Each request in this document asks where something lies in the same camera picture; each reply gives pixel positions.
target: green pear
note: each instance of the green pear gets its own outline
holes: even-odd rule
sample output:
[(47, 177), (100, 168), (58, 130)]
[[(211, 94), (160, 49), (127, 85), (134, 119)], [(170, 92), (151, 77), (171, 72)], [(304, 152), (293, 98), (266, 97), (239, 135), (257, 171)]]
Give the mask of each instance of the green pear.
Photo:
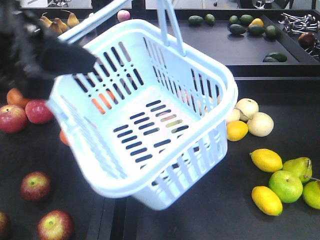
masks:
[(302, 197), (310, 207), (320, 210), (320, 180), (310, 181), (304, 185)]
[(292, 172), (303, 184), (312, 177), (312, 163), (310, 158), (305, 156), (284, 162), (282, 170)]

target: green apple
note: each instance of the green apple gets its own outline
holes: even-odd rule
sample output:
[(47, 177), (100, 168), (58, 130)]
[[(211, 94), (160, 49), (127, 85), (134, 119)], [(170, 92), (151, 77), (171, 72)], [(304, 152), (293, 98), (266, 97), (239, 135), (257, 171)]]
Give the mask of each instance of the green apple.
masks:
[(282, 170), (292, 172), (303, 184), (312, 177), (312, 163), (310, 158), (305, 156), (285, 161)]
[(304, 185), (302, 197), (310, 207), (320, 210), (320, 180), (311, 181)]
[(274, 191), (283, 203), (297, 201), (303, 192), (300, 179), (290, 171), (279, 170), (269, 179), (269, 188)]

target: orange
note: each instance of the orange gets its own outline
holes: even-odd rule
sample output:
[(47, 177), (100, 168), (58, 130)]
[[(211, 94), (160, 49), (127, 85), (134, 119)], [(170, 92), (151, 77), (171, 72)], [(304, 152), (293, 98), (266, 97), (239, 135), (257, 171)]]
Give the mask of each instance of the orange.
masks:
[(21, 108), (25, 108), (27, 103), (31, 99), (24, 98), (23, 94), (15, 87), (11, 88), (6, 94), (6, 101), (11, 105), (18, 105)]
[(60, 131), (59, 138), (60, 138), (61, 142), (63, 142), (65, 145), (70, 146), (69, 141), (67, 139), (67, 136), (62, 129)]

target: lemon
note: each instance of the lemon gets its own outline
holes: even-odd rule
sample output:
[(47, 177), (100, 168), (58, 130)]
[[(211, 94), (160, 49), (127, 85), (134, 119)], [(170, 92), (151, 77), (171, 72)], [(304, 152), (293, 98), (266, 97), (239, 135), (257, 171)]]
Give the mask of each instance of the lemon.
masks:
[(281, 157), (270, 149), (256, 149), (250, 153), (250, 156), (254, 165), (264, 172), (274, 173), (283, 168)]
[(264, 22), (260, 19), (260, 18), (255, 18), (253, 19), (253, 21), (249, 24), (249, 26), (252, 26), (252, 25), (259, 25), (261, 27), (264, 26)]
[(278, 216), (283, 211), (280, 198), (266, 186), (255, 186), (251, 193), (255, 205), (265, 214)]
[(243, 139), (248, 133), (248, 125), (240, 120), (229, 122), (226, 125), (226, 136), (229, 141), (236, 142)]

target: apple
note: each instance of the apple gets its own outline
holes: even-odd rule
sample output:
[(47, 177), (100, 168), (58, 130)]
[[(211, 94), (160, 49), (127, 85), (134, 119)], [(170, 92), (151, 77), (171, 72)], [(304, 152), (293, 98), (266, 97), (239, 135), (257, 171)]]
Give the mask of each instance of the apple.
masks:
[(0, 240), (6, 240), (11, 233), (11, 221), (8, 214), (0, 211)]
[(21, 181), (20, 194), (27, 201), (42, 201), (50, 192), (51, 178), (45, 172), (31, 172)]
[(303, 192), (300, 179), (292, 172), (279, 170), (269, 179), (269, 188), (274, 191), (283, 203), (294, 203)]
[(246, 123), (249, 133), (257, 137), (265, 137), (274, 129), (273, 119), (264, 112), (256, 112)]
[(118, 18), (119, 22), (124, 22), (130, 19), (130, 12), (127, 10), (120, 10), (118, 11), (116, 17)]
[(40, 240), (68, 240), (74, 229), (73, 218), (61, 209), (47, 213), (37, 225)]
[(242, 98), (236, 104), (235, 107), (240, 110), (240, 120), (248, 121), (253, 114), (259, 112), (258, 103), (250, 98)]
[(28, 125), (25, 110), (13, 104), (7, 104), (0, 108), (0, 130), (14, 134), (20, 132)]
[(304, 185), (302, 197), (310, 207), (320, 210), (320, 180), (310, 181)]
[(54, 118), (44, 99), (30, 100), (25, 106), (25, 114), (33, 124), (46, 124)]

